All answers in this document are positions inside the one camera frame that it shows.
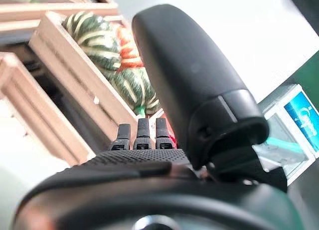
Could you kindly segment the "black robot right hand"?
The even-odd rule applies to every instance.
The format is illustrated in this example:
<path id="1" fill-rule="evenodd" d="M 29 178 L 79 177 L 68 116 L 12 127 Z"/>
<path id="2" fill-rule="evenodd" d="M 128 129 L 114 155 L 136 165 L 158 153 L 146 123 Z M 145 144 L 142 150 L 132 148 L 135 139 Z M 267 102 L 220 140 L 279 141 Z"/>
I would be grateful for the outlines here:
<path id="1" fill-rule="evenodd" d="M 105 151 L 47 178 L 14 230 L 301 230 L 282 167 L 253 149 L 269 136 L 254 97 L 207 33 L 161 4 L 132 29 L 177 149 Z"/>

